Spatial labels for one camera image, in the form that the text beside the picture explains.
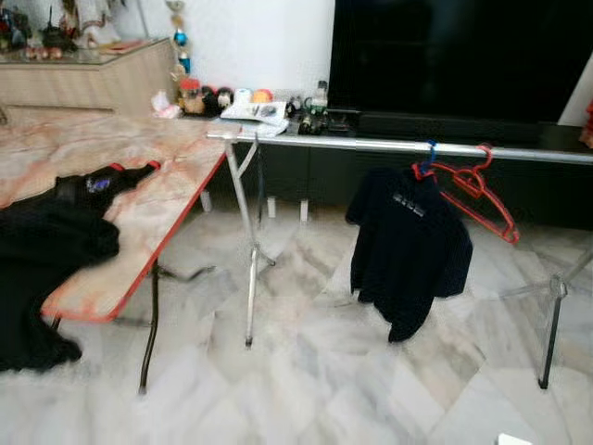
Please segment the blue hanger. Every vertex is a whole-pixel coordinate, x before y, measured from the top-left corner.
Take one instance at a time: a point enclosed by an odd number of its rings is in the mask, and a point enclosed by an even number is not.
[[[428,160],[423,161],[420,164],[420,173],[421,174],[426,174],[426,171],[430,168],[431,164],[433,162],[435,162],[436,159],[436,141],[434,140],[429,140],[427,141],[428,145],[430,146],[430,158]]]

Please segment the black clothing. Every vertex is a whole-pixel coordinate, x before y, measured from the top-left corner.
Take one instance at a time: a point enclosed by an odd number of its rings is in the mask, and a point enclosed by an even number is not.
[[[371,171],[346,215],[360,226],[350,284],[392,324],[389,341],[410,338],[434,297],[460,294],[473,246],[432,178],[412,170]]]
[[[0,210],[0,371],[45,370],[81,357],[41,317],[45,298],[81,267],[116,256],[119,229],[103,220],[113,198],[157,169],[119,164],[56,186]]]

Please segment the marble-pattern tabletop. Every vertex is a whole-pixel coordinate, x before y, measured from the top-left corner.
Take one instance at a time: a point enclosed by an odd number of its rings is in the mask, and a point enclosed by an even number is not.
[[[160,171],[116,197],[105,218],[120,229],[120,254],[78,271],[45,301],[43,313],[106,322],[115,318],[224,161],[222,141],[206,121],[28,113],[0,127],[0,209],[112,162]]]

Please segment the black television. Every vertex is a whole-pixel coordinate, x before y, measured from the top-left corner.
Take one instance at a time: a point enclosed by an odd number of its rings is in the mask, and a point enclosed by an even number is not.
[[[335,0],[329,107],[359,134],[533,141],[593,51],[592,0]]]

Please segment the white tiled floor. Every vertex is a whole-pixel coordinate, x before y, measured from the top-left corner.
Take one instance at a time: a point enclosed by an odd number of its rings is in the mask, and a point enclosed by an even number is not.
[[[136,395],[147,330],[64,321],[80,362],[0,375],[0,442],[56,444],[593,443],[593,272],[565,301],[550,389],[536,383],[546,295],[502,300],[546,279],[591,234],[523,227],[512,247],[468,222],[465,292],[437,300],[422,330],[388,345],[389,326],[348,292],[357,228],[343,209],[301,225],[280,205],[259,230],[262,268],[252,350],[244,330],[248,248],[238,212],[195,214],[161,257],[194,282],[163,280],[148,394]],[[126,309],[149,314],[148,282]]]

